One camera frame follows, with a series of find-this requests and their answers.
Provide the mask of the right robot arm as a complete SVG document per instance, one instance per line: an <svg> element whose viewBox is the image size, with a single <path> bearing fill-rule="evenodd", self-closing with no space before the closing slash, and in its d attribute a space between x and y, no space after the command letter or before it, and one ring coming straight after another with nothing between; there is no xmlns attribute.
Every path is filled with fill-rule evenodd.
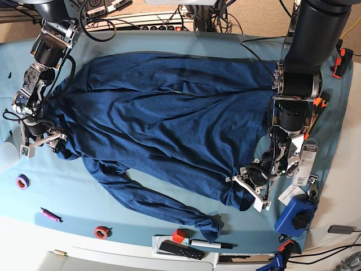
<svg viewBox="0 0 361 271"><path fill-rule="evenodd" d="M65 1L19 1L20 6L36 11L42 18L41 33L31 49L34 63L25 71L22 87L11 103L10 110L4 110L3 118L19 123L22 143L19 154L32 158L36 147L48 145L57 152L59 141L67 140L64 130L44 117L43 105L52 98L50 95L67 60L71 62L71 73L67 87L76 71L76 62L71 56L81 34L96 42L87 30L91 23L105 22L116 30L113 22L96 18L88 12L88 1L71 1L73 12L69 12Z"/></svg>

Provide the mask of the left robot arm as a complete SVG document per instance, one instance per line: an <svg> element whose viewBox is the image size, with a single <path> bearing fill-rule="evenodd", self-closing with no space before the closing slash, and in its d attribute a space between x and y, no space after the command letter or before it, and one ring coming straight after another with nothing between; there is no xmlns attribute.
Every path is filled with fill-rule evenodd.
<svg viewBox="0 0 361 271"><path fill-rule="evenodd" d="M306 131L314 119L314 101L321 96L322 64L331 56L351 13L354 1L295 1L280 61L272 73L276 90L268 103L270 148L261 159L231 177L254 197L261 212L271 206L275 181L286 175L306 180L310 166L303 165L309 144Z"/></svg>

